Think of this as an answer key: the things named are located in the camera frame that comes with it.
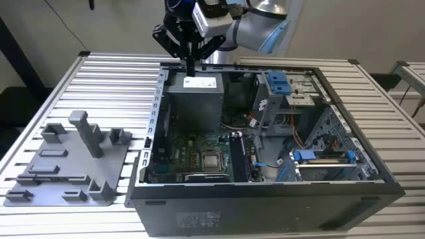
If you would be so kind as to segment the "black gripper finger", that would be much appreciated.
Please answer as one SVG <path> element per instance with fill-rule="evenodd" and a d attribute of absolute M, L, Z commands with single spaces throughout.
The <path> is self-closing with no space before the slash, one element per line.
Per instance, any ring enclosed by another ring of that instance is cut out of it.
<path fill-rule="evenodd" d="M 204 40 L 206 39 L 203 37 L 199 37 L 198 39 L 192 40 L 191 76 L 196 75 L 198 62 L 200 60 L 206 60 L 226 42 L 226 35 L 214 36 L 206 44 L 203 44 Z"/>
<path fill-rule="evenodd" d="M 186 63 L 187 76 L 192 75 L 192 59 L 191 52 L 188 49 L 188 44 L 183 41 L 178 44 L 168 35 L 168 30 L 164 25 L 156 25 L 152 33 L 154 39 L 166 49 L 168 54 L 174 58 L 180 58 L 180 60 Z"/>

